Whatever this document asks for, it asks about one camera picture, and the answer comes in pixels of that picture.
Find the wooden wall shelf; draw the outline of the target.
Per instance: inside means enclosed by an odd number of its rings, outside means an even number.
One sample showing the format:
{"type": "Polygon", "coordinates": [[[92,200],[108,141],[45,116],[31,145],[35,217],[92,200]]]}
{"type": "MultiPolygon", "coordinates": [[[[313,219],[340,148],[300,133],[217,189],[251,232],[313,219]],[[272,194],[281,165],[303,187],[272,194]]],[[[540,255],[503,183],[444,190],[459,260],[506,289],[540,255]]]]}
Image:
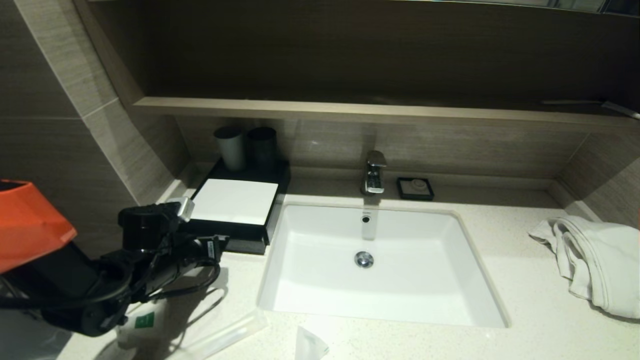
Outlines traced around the wooden wall shelf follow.
{"type": "Polygon", "coordinates": [[[553,132],[638,133],[640,120],[580,112],[343,104],[331,102],[144,96],[135,111],[193,117],[237,117],[398,125],[498,126],[553,132]]]}

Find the dark brown cup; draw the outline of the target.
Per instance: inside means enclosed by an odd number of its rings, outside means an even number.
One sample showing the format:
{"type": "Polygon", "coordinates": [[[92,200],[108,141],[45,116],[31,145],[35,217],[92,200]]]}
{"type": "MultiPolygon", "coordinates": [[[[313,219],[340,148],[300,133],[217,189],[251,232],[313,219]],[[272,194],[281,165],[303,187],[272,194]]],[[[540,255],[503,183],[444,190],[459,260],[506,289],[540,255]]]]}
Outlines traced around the dark brown cup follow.
{"type": "Polygon", "coordinates": [[[249,130],[247,139],[249,139],[254,164],[263,171],[274,170],[278,158],[276,130],[265,126],[257,127],[249,130]]]}

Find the white flat sheet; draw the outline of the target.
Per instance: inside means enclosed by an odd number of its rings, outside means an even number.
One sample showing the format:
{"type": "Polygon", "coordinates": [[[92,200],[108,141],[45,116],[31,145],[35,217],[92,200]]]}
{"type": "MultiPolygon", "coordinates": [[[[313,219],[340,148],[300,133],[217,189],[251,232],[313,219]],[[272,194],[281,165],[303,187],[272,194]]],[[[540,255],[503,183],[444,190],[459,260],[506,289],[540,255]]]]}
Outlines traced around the white flat sheet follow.
{"type": "Polygon", "coordinates": [[[263,225],[277,194],[278,184],[208,178],[192,199],[192,220],[263,225]]]}

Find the wall mirror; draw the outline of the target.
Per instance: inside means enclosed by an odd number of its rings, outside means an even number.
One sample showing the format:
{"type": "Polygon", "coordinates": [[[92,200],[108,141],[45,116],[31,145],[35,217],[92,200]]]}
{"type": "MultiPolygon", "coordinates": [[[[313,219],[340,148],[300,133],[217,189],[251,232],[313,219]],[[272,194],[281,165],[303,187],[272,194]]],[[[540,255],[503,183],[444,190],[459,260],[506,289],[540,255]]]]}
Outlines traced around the wall mirror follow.
{"type": "Polygon", "coordinates": [[[489,3],[640,18],[640,0],[425,0],[426,2],[489,3]]]}

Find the grey cup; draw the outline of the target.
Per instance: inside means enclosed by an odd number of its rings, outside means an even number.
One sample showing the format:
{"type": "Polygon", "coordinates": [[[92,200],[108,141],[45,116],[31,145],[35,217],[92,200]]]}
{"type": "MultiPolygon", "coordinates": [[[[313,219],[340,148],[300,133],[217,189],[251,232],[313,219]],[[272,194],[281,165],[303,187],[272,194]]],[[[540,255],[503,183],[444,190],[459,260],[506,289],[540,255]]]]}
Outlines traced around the grey cup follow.
{"type": "Polygon", "coordinates": [[[215,130],[214,138],[226,168],[231,172],[245,170],[247,158],[243,129],[239,126],[220,127],[215,130]]]}

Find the black box drawer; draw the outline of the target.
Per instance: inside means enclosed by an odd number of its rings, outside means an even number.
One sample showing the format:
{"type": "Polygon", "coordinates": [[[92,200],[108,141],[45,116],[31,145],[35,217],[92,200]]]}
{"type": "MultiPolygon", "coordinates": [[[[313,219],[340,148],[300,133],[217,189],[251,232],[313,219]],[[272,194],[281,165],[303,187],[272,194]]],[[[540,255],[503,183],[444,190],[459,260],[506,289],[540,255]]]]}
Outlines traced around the black box drawer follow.
{"type": "Polygon", "coordinates": [[[268,246],[269,244],[265,243],[262,238],[239,239],[228,237],[227,240],[223,241],[222,250],[230,253],[263,256],[268,246]]]}

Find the long clear plastic packet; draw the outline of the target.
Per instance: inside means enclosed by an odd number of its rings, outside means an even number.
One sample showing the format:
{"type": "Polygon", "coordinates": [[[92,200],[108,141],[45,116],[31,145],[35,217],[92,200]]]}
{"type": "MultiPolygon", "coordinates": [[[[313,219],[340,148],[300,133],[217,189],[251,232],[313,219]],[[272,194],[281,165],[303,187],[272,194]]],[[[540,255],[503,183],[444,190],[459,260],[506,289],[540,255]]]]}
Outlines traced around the long clear plastic packet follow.
{"type": "Polygon", "coordinates": [[[226,328],[208,335],[187,347],[181,360],[206,360],[215,354],[251,337],[268,326],[265,313],[256,309],[226,328]]]}

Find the white towel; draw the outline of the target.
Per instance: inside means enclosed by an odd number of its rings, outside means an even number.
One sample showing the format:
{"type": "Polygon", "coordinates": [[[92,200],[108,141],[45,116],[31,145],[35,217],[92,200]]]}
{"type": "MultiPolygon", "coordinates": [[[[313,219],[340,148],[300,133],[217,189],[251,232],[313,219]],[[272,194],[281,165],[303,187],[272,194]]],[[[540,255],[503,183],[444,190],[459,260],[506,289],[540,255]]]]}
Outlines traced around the white towel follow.
{"type": "Polygon", "coordinates": [[[554,254],[572,296],[640,321],[640,230],[567,215],[544,219],[528,235],[554,254]]]}

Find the chrome faucet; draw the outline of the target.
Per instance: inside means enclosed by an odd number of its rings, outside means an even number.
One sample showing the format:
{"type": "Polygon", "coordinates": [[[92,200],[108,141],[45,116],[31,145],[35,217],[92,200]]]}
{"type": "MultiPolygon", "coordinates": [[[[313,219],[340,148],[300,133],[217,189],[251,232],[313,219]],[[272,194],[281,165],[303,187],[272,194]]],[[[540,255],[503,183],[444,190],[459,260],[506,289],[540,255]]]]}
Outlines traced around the chrome faucet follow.
{"type": "Polygon", "coordinates": [[[364,196],[375,196],[384,193],[383,170],[386,167],[387,160],[382,152],[371,150],[367,153],[361,187],[361,193],[364,196]]]}

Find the sachet with green label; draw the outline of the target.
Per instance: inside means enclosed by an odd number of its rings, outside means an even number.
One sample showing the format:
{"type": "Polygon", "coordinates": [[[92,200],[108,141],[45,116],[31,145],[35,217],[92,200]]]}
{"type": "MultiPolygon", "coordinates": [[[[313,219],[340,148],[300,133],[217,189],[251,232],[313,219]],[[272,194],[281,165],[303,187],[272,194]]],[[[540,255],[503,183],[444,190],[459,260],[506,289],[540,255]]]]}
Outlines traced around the sachet with green label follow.
{"type": "Polygon", "coordinates": [[[157,344],[166,338],[167,308],[162,304],[147,303],[128,313],[124,325],[116,328],[116,343],[129,350],[157,344]]]}

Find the black soap dish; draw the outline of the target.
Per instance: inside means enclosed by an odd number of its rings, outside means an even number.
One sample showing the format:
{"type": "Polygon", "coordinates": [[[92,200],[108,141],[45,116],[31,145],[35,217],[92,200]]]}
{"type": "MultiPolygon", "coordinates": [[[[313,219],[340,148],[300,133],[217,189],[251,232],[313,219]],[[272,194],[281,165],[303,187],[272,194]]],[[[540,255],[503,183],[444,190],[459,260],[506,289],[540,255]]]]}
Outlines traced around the black soap dish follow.
{"type": "Polygon", "coordinates": [[[424,201],[424,202],[433,201],[435,198],[435,192],[432,189],[432,186],[430,185],[430,182],[427,178],[421,178],[421,180],[427,183],[427,186],[429,187],[429,190],[430,190],[430,194],[407,194],[404,192],[403,183],[409,182],[413,179],[420,179],[420,178],[399,177],[397,179],[398,196],[400,196],[401,199],[410,200],[410,201],[424,201]]]}

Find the white ceramic sink basin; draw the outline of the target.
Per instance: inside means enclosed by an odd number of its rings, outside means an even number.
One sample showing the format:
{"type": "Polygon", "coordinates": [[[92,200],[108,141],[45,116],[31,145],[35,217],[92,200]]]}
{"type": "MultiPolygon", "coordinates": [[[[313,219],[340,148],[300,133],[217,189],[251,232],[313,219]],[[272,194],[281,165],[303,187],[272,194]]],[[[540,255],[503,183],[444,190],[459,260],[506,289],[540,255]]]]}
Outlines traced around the white ceramic sink basin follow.
{"type": "Polygon", "coordinates": [[[271,312],[507,328],[473,242],[450,212],[290,204],[258,307],[271,312]],[[374,257],[359,268],[356,253],[374,257]]]}

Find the black amenity drawer box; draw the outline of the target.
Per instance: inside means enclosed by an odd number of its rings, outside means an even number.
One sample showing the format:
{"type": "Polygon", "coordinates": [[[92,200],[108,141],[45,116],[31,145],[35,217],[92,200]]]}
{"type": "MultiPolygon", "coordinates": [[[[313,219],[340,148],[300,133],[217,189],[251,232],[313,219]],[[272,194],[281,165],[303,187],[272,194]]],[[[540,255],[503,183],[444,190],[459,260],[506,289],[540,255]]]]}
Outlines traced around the black amenity drawer box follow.
{"type": "Polygon", "coordinates": [[[278,189],[266,223],[263,225],[252,225],[190,219],[188,223],[181,226],[181,229],[198,237],[226,236],[232,239],[263,239],[266,244],[270,245],[272,237],[274,237],[275,225],[281,214],[282,203],[284,202],[291,180],[290,164],[287,161],[277,161],[275,168],[272,171],[265,171],[255,164],[249,164],[244,170],[233,172],[229,171],[226,166],[224,166],[222,160],[219,160],[215,166],[212,167],[209,173],[206,174],[205,179],[197,187],[194,194],[192,194],[192,200],[194,199],[195,194],[201,189],[204,182],[208,179],[276,183],[278,185],[278,189]]]}

